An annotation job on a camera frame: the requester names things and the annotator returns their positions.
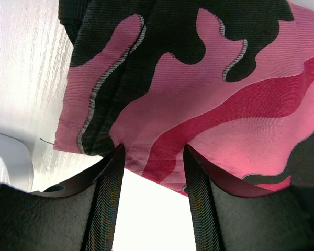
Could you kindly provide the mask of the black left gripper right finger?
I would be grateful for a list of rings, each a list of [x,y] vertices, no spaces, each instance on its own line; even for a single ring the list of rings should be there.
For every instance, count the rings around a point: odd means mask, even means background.
[[[272,192],[189,145],[183,160],[197,250],[314,250],[314,186]]]

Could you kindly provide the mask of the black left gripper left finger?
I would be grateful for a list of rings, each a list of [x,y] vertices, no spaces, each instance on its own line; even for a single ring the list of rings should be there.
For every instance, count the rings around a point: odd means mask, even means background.
[[[43,192],[0,184],[0,250],[111,250],[125,148]]]

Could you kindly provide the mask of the pink camouflage trousers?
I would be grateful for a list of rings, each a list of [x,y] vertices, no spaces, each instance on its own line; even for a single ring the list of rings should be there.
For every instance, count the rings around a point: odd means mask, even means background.
[[[58,151],[185,193],[183,149],[259,187],[314,184],[314,1],[59,1]]]

